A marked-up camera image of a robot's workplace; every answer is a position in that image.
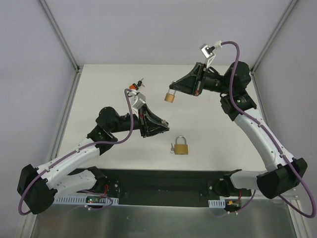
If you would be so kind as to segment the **small brass padlock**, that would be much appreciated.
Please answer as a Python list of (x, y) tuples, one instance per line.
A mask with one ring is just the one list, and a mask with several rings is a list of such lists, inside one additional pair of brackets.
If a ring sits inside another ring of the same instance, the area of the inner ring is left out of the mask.
[(174, 90), (174, 89), (169, 89), (168, 92), (167, 92), (166, 95), (165, 95), (164, 100), (165, 100), (166, 102), (173, 103), (173, 101), (174, 101), (174, 99), (175, 99), (175, 94), (176, 94), (176, 90)]

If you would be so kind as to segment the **large brass padlock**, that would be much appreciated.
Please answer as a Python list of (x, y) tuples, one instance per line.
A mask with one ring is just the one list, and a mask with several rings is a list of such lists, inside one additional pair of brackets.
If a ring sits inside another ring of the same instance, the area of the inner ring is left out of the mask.
[(175, 155), (188, 155), (188, 144), (184, 136), (178, 136), (174, 143), (174, 154)]

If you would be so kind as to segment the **key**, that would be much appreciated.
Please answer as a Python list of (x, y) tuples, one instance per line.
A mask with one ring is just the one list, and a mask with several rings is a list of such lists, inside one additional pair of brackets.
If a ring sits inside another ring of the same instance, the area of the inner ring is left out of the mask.
[(170, 153), (174, 153), (174, 146), (173, 146), (173, 143), (171, 143)]

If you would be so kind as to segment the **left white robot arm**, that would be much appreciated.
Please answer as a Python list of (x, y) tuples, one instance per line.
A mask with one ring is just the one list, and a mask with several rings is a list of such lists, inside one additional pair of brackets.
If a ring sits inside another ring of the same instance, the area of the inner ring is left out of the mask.
[(134, 130), (139, 130), (143, 138), (169, 131), (169, 123), (152, 113), (146, 104), (136, 114), (129, 112), (124, 116), (112, 107), (102, 108), (96, 124), (72, 151), (37, 167), (28, 164), (21, 170), (17, 187), (21, 196), (18, 204), (20, 215), (40, 214), (58, 198), (77, 191), (101, 192), (106, 177), (97, 167), (75, 175), (71, 172), (103, 155), (113, 145), (124, 143)]

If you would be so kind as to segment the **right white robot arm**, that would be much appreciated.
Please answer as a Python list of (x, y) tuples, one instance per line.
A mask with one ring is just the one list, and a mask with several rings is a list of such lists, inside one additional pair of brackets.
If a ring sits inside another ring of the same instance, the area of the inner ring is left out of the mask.
[(265, 171), (234, 170), (226, 174), (221, 182), (223, 195), (235, 195), (241, 189), (259, 190), (266, 198), (273, 199), (299, 185), (308, 165), (303, 158), (296, 159), (280, 142), (264, 122), (256, 103), (246, 91), (251, 82), (250, 68), (245, 62), (238, 62), (234, 73), (233, 99), (243, 110), (237, 111), (230, 101), (229, 81), (231, 65), (224, 75), (212, 72), (203, 63), (196, 63), (185, 76), (170, 84), (173, 91), (199, 96), (204, 90), (220, 93), (223, 111), (250, 139), (259, 153)]

